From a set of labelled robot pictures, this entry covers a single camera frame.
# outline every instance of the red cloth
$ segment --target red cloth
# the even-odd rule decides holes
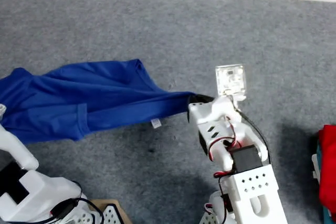
[[[322,151],[320,201],[336,220],[336,126],[325,125],[319,132]]]

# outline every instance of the black wire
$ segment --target black wire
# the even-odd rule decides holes
[[[83,188],[81,186],[81,184],[75,180],[72,180],[72,182],[74,182],[79,188],[80,188],[80,194],[79,194],[79,198],[82,197],[82,193],[83,193]]]
[[[222,197],[223,205],[224,205],[224,219],[223,219],[222,224],[224,224],[226,222],[226,218],[227,218],[226,206],[225,206],[225,201],[224,201],[224,192],[223,192],[221,181],[220,181],[221,178],[223,178],[223,177],[224,176],[222,176],[218,179],[219,189],[221,190],[220,193],[221,193],[221,197]]]
[[[84,201],[86,202],[87,204],[89,204],[91,207],[93,207],[100,215],[101,217],[101,221],[100,221],[100,224],[104,224],[104,214],[102,211],[100,211],[100,209],[95,205],[93,204],[91,201],[89,201],[88,199],[85,199],[85,198],[75,198],[74,200],[77,200],[77,201]]]
[[[229,96],[231,102],[232,102],[232,105],[233,105],[233,108],[234,110],[246,121],[248,122],[253,128],[254,130],[259,134],[261,140],[264,142],[265,146],[266,146],[266,149],[267,149],[267,152],[268,152],[268,162],[269,164],[272,164],[272,157],[271,157],[271,153],[270,153],[270,150],[269,150],[269,144],[268,144],[268,141],[266,139],[266,137],[264,136],[264,134],[261,132],[261,130],[258,128],[258,126],[250,119],[248,118],[248,116],[246,114],[244,114],[242,111],[240,111],[239,109],[236,108],[234,102],[233,102],[233,97],[232,95]]]

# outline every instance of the floor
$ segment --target floor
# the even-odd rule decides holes
[[[241,108],[270,141],[288,222],[321,223],[308,139],[336,121],[335,13],[281,0],[0,0],[0,77],[139,58],[163,89],[215,95],[215,66],[244,63]],[[185,114],[162,123],[28,148],[40,172],[119,199],[134,223],[198,223],[217,167]]]

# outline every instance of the blue shirt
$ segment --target blue shirt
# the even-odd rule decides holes
[[[23,68],[0,80],[2,126],[23,143],[70,138],[187,110],[191,92],[167,92],[140,60],[66,65],[42,76]]]

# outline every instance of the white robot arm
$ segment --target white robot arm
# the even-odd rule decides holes
[[[36,171],[37,159],[1,125],[0,150],[15,159],[0,170],[2,220],[16,224],[123,224],[116,205],[108,206],[104,212],[92,211],[92,203],[77,182],[50,178]]]
[[[242,66],[224,67],[227,82],[217,80],[217,85],[232,83],[245,90],[241,78]],[[214,177],[219,178],[220,191],[210,196],[205,204],[200,224],[269,224],[276,221],[287,224],[278,195],[278,184],[271,165],[266,142],[263,142],[245,123],[237,108],[238,101],[245,99],[241,92],[221,92],[212,102],[190,103],[189,120],[204,152],[220,169]]]

